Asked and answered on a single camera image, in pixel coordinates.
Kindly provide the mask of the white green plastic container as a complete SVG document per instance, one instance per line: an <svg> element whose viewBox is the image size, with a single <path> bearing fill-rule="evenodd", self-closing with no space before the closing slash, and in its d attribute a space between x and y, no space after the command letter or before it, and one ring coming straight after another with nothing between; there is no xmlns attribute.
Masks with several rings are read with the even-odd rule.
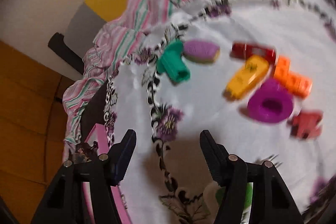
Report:
<svg viewBox="0 0 336 224"><path fill-rule="evenodd" d="M208 219L213 223L218 212L219 206L222 203L222 198L225 192L224 187L220 187L216 181L209 183L203 191L203 199L205 205L210 212ZM244 201L244 210L240 223L249 223L251 205L252 205L253 184L248 183Z"/></svg>

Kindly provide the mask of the magenta plastic funnel cup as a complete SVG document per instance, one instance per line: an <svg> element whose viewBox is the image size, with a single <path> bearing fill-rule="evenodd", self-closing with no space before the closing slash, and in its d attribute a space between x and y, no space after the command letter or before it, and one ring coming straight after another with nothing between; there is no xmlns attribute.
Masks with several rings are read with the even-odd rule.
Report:
<svg viewBox="0 0 336 224"><path fill-rule="evenodd" d="M293 96L275 79L267 79L247 104L250 118L264 123L279 123L293 112Z"/></svg>

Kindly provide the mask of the red puzzle piece block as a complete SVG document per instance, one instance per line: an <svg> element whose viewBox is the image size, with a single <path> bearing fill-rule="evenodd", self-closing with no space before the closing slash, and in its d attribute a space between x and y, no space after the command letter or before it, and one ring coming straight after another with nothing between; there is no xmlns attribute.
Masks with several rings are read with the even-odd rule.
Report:
<svg viewBox="0 0 336 224"><path fill-rule="evenodd" d="M290 136L298 139L316 139L322 133L320 122L323 118L321 110L301 110L288 120Z"/></svg>

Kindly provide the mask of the yellow plastic case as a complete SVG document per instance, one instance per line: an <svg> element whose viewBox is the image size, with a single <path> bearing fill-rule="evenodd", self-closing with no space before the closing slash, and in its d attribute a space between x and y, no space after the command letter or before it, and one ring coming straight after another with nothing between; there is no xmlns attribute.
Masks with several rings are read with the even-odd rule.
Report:
<svg viewBox="0 0 336 224"><path fill-rule="evenodd" d="M260 56L253 55L230 79L223 91L224 98L229 101L245 97L269 71L269 63Z"/></svg>

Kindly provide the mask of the green flanged plastic toy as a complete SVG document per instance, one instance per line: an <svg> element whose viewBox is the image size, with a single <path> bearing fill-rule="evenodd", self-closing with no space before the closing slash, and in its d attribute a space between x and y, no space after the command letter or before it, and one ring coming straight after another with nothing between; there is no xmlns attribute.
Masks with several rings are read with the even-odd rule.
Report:
<svg viewBox="0 0 336 224"><path fill-rule="evenodd" d="M175 84L190 79L190 70L182 61L183 50L183 42L179 39L174 40L165 47L156 65L157 72L165 73Z"/></svg>

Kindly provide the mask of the red glossy bottle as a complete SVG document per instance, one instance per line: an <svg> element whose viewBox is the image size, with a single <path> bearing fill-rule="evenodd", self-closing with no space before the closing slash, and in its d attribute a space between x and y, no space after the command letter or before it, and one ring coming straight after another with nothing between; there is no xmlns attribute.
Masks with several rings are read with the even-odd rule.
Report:
<svg viewBox="0 0 336 224"><path fill-rule="evenodd" d="M247 60L253 55L264 58L270 65L274 65L276 62L276 50L274 48L262 46L252 42L233 42L230 53L231 57Z"/></svg>

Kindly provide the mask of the orange cube block toy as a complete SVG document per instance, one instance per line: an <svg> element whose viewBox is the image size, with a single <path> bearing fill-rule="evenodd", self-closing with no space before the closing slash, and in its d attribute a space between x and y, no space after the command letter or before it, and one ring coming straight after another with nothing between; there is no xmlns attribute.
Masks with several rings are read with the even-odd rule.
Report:
<svg viewBox="0 0 336 224"><path fill-rule="evenodd" d="M290 94L306 98L311 93L313 81L309 77L291 71L290 64L290 59L285 56L279 56L274 67L273 78Z"/></svg>

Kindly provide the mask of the brown scalp massage brush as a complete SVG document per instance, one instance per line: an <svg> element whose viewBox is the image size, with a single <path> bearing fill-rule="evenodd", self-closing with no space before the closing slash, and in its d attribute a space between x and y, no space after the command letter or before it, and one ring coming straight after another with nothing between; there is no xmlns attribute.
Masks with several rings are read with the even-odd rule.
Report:
<svg viewBox="0 0 336 224"><path fill-rule="evenodd" d="M98 157L98 142L94 141L93 145L80 143L76 146L75 159L77 163L89 162Z"/></svg>

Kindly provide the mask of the wooden panel cabinet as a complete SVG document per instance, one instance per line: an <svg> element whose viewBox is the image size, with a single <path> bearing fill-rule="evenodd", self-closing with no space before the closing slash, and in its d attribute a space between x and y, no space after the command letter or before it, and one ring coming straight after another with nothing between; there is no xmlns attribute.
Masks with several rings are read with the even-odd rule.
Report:
<svg viewBox="0 0 336 224"><path fill-rule="evenodd" d="M1 43L1 197L19 223L30 223L62 163L73 80Z"/></svg>

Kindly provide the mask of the white embroidered floral tablecloth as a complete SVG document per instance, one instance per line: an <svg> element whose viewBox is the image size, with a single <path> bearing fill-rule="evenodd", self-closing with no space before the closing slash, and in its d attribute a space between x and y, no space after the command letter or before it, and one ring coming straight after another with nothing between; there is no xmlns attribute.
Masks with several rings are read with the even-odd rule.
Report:
<svg viewBox="0 0 336 224"><path fill-rule="evenodd" d="M292 97L291 116L319 109L319 137L298 139L286 119L256 120L247 109L262 82L240 94L266 59L237 59L241 40L274 48L290 81L312 79L305 98ZM131 128L137 144L121 191L132 223L212 223L221 188L207 168L199 134L243 160L278 167L305 223L315 223L335 197L335 5L327 0L196 0L173 13L129 55L109 80L108 129L120 140Z"/></svg>

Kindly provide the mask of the black rolled mat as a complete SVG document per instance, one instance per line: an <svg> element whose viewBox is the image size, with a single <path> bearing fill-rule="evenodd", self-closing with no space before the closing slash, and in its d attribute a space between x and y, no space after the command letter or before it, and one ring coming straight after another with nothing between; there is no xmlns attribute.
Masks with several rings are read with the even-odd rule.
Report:
<svg viewBox="0 0 336 224"><path fill-rule="evenodd" d="M73 69L81 75L84 73L84 63L76 53L74 53L65 43L64 35L61 33L54 33L48 42L48 47L62 60L64 60Z"/></svg>

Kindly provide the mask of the pink green striped cloth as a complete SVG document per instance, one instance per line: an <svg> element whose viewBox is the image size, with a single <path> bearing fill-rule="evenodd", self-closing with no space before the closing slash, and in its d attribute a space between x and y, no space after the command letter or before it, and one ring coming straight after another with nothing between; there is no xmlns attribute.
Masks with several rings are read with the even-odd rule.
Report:
<svg viewBox="0 0 336 224"><path fill-rule="evenodd" d="M64 141L71 151L83 138L81 116L100 86L117 70L124 57L138 50L148 30L167 22L173 11L187 1L127 0L122 15L107 22L98 31L93 47L83 57L82 79L70 86L63 96L63 106L68 115Z"/></svg>

